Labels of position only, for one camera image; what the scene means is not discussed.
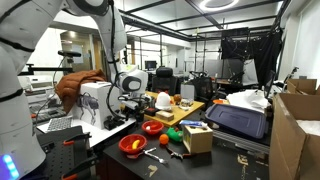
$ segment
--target white box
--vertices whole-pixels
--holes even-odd
[[[111,116],[106,104],[110,87],[111,83],[108,82],[82,84],[78,100],[71,110],[73,117],[81,119],[99,129],[104,129],[103,122],[107,116]],[[114,87],[109,99],[113,111],[120,108],[118,97],[119,89]]]

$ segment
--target chair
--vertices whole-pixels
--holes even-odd
[[[173,70],[169,67],[159,67],[156,76],[152,78],[152,92],[168,91],[170,96],[176,94],[178,78],[173,76]]]
[[[199,77],[191,80],[194,85],[196,96],[195,100],[205,103],[204,109],[208,108],[208,105],[212,103],[214,97],[212,80],[210,77]]]

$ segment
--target blue case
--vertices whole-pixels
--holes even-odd
[[[206,119],[214,123],[261,139],[265,133],[266,117],[263,113],[238,106],[214,104],[206,111]]]

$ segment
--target box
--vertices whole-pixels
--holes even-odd
[[[317,79],[289,79],[287,90],[292,94],[320,95],[320,86],[316,89]]]
[[[111,83],[107,82],[82,84],[78,100],[71,110],[73,117],[104,129],[103,122],[111,116],[106,104],[110,87]],[[119,89],[114,87],[109,99],[113,111],[120,108],[118,97]]]
[[[182,131],[183,144],[189,153],[204,153],[212,150],[212,129],[183,126]]]
[[[168,113],[166,111],[158,111],[156,112],[156,117],[163,119],[163,120],[167,120],[167,121],[171,121],[174,119],[174,115],[172,113]]]
[[[296,120],[320,120],[320,96],[278,94],[274,100],[270,179],[319,179],[320,137],[305,133]]]

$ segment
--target orange fruit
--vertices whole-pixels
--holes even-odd
[[[169,142],[169,137],[166,134],[161,134],[159,137],[160,144],[166,145]]]

